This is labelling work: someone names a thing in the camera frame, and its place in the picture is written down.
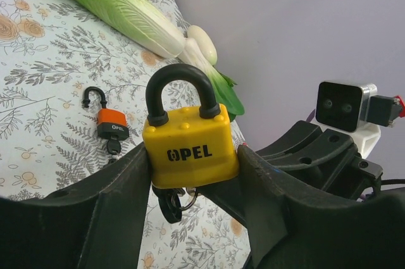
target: gray wall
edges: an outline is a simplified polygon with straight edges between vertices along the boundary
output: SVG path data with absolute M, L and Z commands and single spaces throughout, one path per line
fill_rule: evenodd
M 322 80 L 373 82 L 382 95 L 405 96 L 405 0 L 176 1 L 211 36 L 218 69 L 239 83 L 246 114 L 237 120 L 254 149 L 307 117 Z M 405 120 L 382 132 L 370 159 L 385 178 L 405 178 Z

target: padlock body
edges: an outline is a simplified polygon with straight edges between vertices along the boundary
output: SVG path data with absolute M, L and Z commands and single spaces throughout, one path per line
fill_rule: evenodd
M 114 109 L 101 109 L 98 114 L 97 134 L 103 139 L 127 139 L 129 129 L 125 114 Z
M 212 119 L 199 116 L 199 106 L 168 112 L 169 122 L 142 133 L 152 164 L 152 183 L 160 189 L 199 187 L 237 176 L 239 162 L 232 142 L 227 109 Z

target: tablecloth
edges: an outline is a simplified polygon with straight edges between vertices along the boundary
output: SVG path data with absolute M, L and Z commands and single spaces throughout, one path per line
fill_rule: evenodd
M 150 0 L 181 31 L 187 22 L 174 0 Z M 103 167 L 109 157 L 97 137 L 99 99 L 81 105 L 88 86 L 103 89 L 108 107 L 125 113 L 130 138 L 141 143 L 145 87 L 176 60 L 161 59 L 73 0 L 0 0 L 0 195 L 42 198 Z M 193 86 L 172 82 L 166 109 L 199 103 Z M 232 123 L 235 145 L 243 141 Z M 211 201 L 199 197 L 176 225 L 148 202 L 138 268 L 241 268 L 247 232 Z

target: red connector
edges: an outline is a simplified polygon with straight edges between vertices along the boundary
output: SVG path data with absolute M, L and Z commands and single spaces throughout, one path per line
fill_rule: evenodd
M 405 104 L 402 98 L 398 95 L 395 98 L 399 99 L 399 104 L 402 106 L 402 111 L 399 113 L 399 117 L 405 117 Z

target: black camera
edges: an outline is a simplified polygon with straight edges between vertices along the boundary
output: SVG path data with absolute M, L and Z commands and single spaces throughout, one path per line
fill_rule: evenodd
M 355 132 L 366 124 L 374 84 L 353 85 L 324 81 L 319 85 L 315 118 L 319 123 L 346 132 Z

